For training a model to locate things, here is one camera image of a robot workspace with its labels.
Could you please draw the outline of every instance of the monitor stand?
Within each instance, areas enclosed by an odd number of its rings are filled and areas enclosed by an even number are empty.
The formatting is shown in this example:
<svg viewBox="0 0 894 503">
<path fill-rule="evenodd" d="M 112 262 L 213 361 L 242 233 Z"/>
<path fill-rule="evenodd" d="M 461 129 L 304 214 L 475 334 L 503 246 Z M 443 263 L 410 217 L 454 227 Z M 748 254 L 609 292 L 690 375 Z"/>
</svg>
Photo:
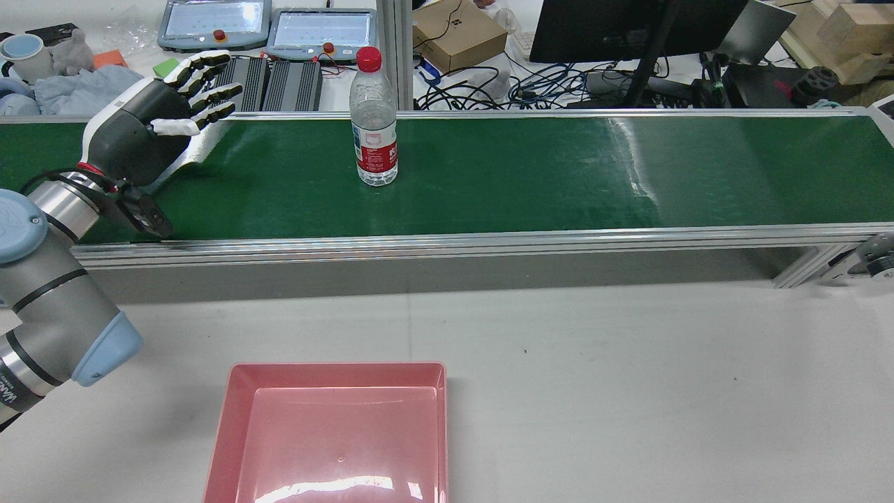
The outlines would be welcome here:
<svg viewBox="0 0 894 503">
<path fill-rule="evenodd" d="M 664 43 L 671 33 L 673 22 L 677 19 L 677 13 L 682 5 L 680 0 L 664 0 L 658 21 L 650 30 L 649 41 L 646 43 L 643 57 L 639 60 L 637 70 L 633 72 L 633 80 L 627 94 L 624 96 L 621 106 L 624 108 L 637 108 L 641 104 L 643 92 L 652 76 L 658 58 L 664 52 Z"/>
</svg>

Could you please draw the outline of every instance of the computer monitor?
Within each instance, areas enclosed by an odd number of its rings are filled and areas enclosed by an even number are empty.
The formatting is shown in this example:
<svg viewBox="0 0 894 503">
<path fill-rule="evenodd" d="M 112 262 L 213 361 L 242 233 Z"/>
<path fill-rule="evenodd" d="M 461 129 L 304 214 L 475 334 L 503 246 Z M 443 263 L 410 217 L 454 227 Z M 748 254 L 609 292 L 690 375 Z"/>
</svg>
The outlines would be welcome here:
<svg viewBox="0 0 894 503">
<path fill-rule="evenodd" d="M 530 61 L 639 59 L 625 107 L 638 106 L 657 59 L 717 48 L 748 0 L 544 0 Z"/>
</svg>

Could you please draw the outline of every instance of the plastic water bottle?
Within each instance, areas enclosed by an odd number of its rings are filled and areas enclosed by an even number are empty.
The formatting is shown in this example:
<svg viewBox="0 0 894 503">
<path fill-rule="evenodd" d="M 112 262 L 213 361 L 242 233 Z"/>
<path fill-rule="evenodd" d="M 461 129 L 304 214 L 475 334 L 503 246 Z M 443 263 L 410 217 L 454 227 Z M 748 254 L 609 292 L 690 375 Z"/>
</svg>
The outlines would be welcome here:
<svg viewBox="0 0 894 503">
<path fill-rule="evenodd" d="M 357 51 L 359 71 L 350 85 L 350 126 L 354 130 L 357 174 L 369 185 L 386 185 L 397 176 L 397 107 L 382 53 L 375 47 Z"/>
</svg>

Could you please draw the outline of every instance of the orange object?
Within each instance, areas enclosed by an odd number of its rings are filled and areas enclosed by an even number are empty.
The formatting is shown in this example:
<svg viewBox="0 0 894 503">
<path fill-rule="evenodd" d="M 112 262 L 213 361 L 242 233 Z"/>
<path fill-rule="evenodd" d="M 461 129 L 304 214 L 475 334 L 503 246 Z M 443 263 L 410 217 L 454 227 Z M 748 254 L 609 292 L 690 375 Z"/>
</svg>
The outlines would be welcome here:
<svg viewBox="0 0 894 503">
<path fill-rule="evenodd" d="M 96 68 L 101 68 L 108 64 L 117 64 L 118 66 L 129 68 L 127 62 L 124 61 L 124 56 L 121 55 L 121 51 L 118 49 L 93 56 L 93 65 Z"/>
</svg>

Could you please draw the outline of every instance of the pink plastic tray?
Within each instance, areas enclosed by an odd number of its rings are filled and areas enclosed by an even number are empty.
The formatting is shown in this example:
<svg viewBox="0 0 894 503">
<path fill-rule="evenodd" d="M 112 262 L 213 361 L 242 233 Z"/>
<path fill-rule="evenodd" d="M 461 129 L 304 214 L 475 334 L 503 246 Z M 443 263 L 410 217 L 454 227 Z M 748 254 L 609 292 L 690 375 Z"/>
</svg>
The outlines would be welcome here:
<svg viewBox="0 0 894 503">
<path fill-rule="evenodd" d="M 447 503 L 441 363 L 232 368 L 206 503 Z"/>
</svg>

